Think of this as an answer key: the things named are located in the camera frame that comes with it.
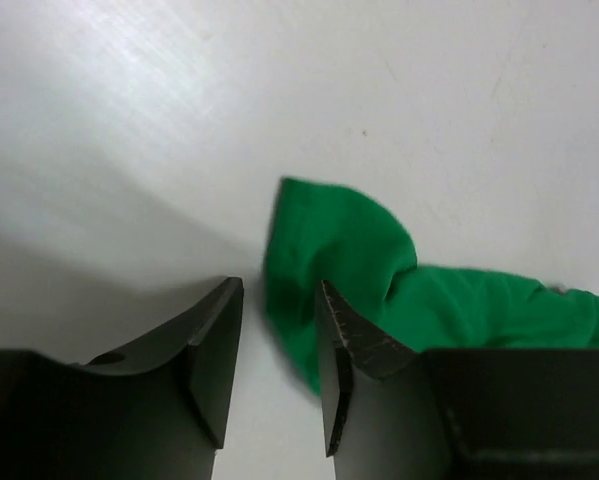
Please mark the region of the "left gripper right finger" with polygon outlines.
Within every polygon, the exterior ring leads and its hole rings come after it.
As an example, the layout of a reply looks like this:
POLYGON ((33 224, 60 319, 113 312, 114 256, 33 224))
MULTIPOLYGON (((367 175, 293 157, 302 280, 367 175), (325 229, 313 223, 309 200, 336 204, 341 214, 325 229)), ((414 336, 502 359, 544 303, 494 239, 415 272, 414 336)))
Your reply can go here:
POLYGON ((322 282, 325 450, 339 479, 599 479, 599 349, 422 353, 322 282))

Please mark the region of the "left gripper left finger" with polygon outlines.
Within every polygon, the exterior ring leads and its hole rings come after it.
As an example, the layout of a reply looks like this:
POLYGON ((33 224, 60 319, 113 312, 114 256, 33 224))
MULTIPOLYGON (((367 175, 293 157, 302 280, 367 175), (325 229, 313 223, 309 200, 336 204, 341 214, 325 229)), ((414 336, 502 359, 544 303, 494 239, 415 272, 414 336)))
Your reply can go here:
POLYGON ((208 479, 225 442, 243 283, 86 364, 0 350, 0 479, 208 479))

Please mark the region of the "green t shirt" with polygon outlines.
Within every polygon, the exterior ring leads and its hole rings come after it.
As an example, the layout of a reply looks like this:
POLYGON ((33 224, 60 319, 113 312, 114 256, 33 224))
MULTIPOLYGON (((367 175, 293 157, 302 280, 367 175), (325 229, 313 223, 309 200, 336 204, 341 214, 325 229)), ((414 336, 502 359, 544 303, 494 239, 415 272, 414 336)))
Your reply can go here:
POLYGON ((315 293, 322 281, 415 351, 599 348, 599 296, 509 273, 422 264, 407 230, 373 199, 285 178, 265 256, 265 309, 313 391, 320 388, 315 293))

